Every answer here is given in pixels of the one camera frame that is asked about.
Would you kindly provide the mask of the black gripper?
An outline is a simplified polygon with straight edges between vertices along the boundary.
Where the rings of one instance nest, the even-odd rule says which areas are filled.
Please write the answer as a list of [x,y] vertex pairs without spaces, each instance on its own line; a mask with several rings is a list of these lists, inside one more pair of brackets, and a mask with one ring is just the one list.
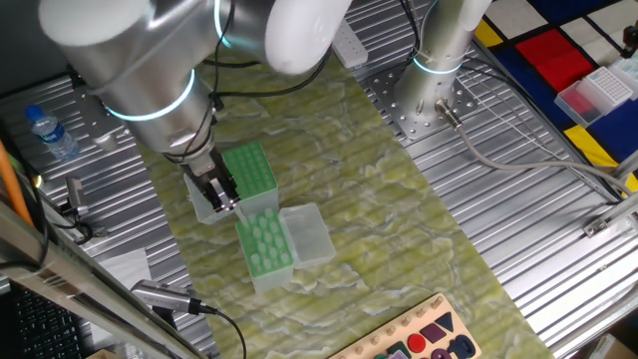
[[192,155],[181,166],[214,210],[223,210],[224,205],[239,202],[237,184],[218,150]]

